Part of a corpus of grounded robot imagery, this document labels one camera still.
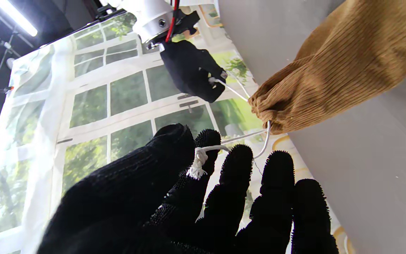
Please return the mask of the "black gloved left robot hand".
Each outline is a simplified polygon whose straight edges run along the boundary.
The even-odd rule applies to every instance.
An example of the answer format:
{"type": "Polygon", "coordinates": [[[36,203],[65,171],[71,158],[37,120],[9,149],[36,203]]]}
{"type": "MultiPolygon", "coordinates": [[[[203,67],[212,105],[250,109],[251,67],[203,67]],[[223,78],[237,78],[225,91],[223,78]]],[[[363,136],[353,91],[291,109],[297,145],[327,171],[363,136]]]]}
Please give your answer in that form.
{"type": "Polygon", "coordinates": [[[61,199],[38,254],[337,254],[329,210],[316,180],[295,182],[285,151],[266,160],[260,195],[243,229],[253,169],[251,148],[238,144],[205,196],[219,151],[207,151],[202,175],[187,172],[195,149],[217,146],[219,132],[172,124],[145,146],[97,169],[61,199]]]}

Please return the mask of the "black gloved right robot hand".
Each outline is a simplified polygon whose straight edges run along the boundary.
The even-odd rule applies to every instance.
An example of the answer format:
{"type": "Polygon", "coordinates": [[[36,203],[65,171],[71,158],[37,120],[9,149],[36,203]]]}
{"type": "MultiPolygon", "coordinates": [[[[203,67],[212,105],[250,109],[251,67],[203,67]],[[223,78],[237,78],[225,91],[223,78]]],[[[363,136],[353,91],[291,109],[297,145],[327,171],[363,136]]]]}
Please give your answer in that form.
{"type": "Polygon", "coordinates": [[[208,103],[221,96],[228,74],[208,50],[198,49],[187,40],[164,42],[162,46],[161,59],[180,92],[208,103]]]}

